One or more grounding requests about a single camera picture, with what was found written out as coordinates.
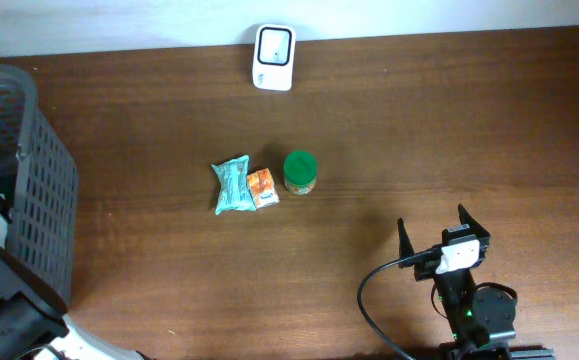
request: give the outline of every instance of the jar with green lid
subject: jar with green lid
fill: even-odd
[[[295,195],[308,194],[316,186],[318,162],[310,153],[294,151],[285,159],[285,186]]]

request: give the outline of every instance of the plastic basket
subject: plastic basket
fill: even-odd
[[[37,94],[29,74],[0,66],[0,178],[15,177],[5,247],[69,304],[78,170]]]

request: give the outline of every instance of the brown wooden tabletop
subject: brown wooden tabletop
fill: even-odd
[[[35,79],[80,172],[76,322],[158,359],[388,351],[360,280],[458,224],[492,234],[477,282],[519,293],[516,345],[579,359],[579,27],[300,42],[290,92],[251,83],[252,46],[0,59]],[[319,162],[304,197],[296,149]],[[214,214],[210,164],[248,154],[280,204]],[[431,282],[372,281],[405,347],[452,340]]]

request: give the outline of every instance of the blue snack bag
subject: blue snack bag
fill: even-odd
[[[256,205],[247,186],[248,155],[211,167],[220,180],[216,215],[225,210],[256,211]]]

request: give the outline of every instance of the packaging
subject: packaging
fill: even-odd
[[[229,160],[222,165],[211,165],[220,180],[220,196],[216,215],[226,210],[256,211],[247,186],[249,156]]]
[[[247,176],[247,184],[249,185],[249,189],[251,189],[251,195],[256,209],[280,202],[269,169],[256,171]]]

